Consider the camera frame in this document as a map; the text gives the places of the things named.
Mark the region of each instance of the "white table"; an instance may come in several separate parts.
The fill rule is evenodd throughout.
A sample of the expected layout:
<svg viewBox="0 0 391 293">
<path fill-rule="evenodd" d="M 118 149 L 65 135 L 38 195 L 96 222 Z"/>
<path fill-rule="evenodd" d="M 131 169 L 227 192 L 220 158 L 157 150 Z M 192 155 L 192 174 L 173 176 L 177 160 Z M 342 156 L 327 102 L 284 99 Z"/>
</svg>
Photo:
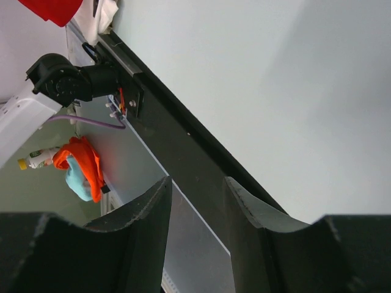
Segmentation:
<svg viewBox="0 0 391 293">
<path fill-rule="evenodd" d="M 119 37 L 291 216 L 391 212 L 390 1 L 119 4 Z"/>
</svg>

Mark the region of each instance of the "orange bag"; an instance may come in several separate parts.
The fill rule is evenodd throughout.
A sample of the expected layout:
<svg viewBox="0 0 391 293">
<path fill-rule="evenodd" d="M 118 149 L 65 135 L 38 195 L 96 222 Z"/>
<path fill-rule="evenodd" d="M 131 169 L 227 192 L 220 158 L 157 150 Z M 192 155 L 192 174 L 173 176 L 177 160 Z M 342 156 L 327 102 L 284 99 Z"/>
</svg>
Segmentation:
<svg viewBox="0 0 391 293">
<path fill-rule="evenodd" d="M 55 168 L 69 168 L 67 157 L 72 155 L 78 162 L 81 171 L 91 185 L 91 196 L 95 203 L 101 200 L 101 188 L 104 186 L 103 174 L 100 168 L 100 157 L 89 141 L 72 137 L 53 157 Z"/>
</svg>

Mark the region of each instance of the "purple cable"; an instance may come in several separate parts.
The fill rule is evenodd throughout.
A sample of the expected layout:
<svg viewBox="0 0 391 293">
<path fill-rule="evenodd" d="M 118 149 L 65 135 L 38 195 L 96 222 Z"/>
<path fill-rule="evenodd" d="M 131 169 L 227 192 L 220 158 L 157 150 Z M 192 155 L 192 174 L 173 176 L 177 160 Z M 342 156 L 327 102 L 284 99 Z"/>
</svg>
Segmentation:
<svg viewBox="0 0 391 293">
<path fill-rule="evenodd" d="M 123 122 L 118 117 L 116 117 L 116 118 L 117 118 L 118 122 L 121 123 L 122 125 L 113 125 L 113 124 L 100 122 L 100 121 L 96 121 L 96 120 L 92 120 L 92 119 L 88 119 L 88 118 L 84 118 L 84 117 L 73 116 L 73 115 L 57 115 L 57 116 L 53 116 L 53 117 L 49 118 L 47 121 L 55 121 L 55 120 L 60 120 L 60 119 L 68 119 L 68 120 L 73 119 L 76 121 L 80 121 L 80 122 L 84 122 L 84 123 L 88 123 L 88 124 L 92 124 L 92 125 L 97 125 L 97 126 L 102 126 L 102 127 L 107 127 L 107 128 L 125 129 L 126 128 L 125 124 L 123 124 Z"/>
</svg>

